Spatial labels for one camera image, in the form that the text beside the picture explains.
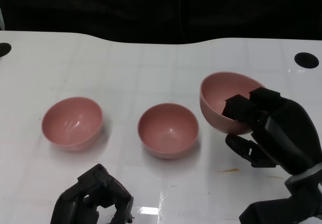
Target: bowl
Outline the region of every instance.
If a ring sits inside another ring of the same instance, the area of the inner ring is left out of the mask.
[[[66,151],[81,151],[99,138],[103,125],[101,107],[85,97],[64,99],[53,105],[42,120],[45,137]]]
[[[174,159],[187,155],[196,144],[199,124],[186,107],[162,103],[146,110],[141,116],[138,135],[148,152]]]
[[[252,90],[264,87],[243,74],[217,72],[207,76],[200,87],[200,108],[207,122],[224,133],[245,134],[251,129],[244,123],[222,115],[226,99],[240,94],[249,99]]]

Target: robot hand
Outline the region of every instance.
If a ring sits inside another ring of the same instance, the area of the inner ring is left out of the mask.
[[[51,224],[96,224],[98,206],[115,205],[111,224],[132,223],[133,197],[100,164],[78,177],[78,182],[58,198]]]
[[[279,164],[293,175],[285,182],[290,198],[251,204],[239,217],[241,223],[294,224],[311,216],[320,218],[322,151],[303,107],[277,92],[258,88],[250,92],[250,99],[241,95],[227,99],[223,115],[248,124],[257,142],[229,134],[226,143],[232,150],[253,167]]]

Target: tilted pink bowl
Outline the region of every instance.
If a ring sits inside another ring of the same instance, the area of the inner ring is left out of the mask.
[[[81,151],[99,138],[103,125],[101,107],[85,97],[64,99],[53,105],[42,120],[45,137],[66,151]]]
[[[173,159],[192,150],[199,124],[195,115],[184,106],[163,103],[143,113],[137,131],[151,154],[163,159]]]
[[[256,80],[243,74],[217,72],[207,76],[200,87],[200,108],[207,122],[224,133],[245,134],[250,128],[222,115],[226,99],[240,94],[249,98],[251,92],[264,87]]]

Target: black circle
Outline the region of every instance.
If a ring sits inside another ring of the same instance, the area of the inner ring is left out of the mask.
[[[8,43],[0,43],[0,57],[5,56],[11,51],[11,45]]]
[[[313,69],[318,66],[318,58],[310,53],[298,53],[294,57],[294,60],[299,66],[303,68]]]

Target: white table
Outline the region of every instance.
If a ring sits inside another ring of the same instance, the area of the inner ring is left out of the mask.
[[[249,204],[288,197],[286,172],[252,168],[203,118],[199,86],[216,71],[244,73],[297,101],[322,134],[322,65],[304,69],[294,62],[299,52],[322,60],[319,41],[149,45],[2,31],[0,42],[13,47],[0,59],[0,223],[50,223],[60,193],[97,163],[134,196],[134,224],[237,224]],[[41,132],[46,110],[71,96],[92,98],[104,112],[102,137],[83,153],[57,150]],[[187,158],[159,160],[141,146],[137,121],[162,102],[182,104],[198,118],[201,147]],[[234,168],[239,171],[220,173]],[[99,223],[114,211],[101,209]]]

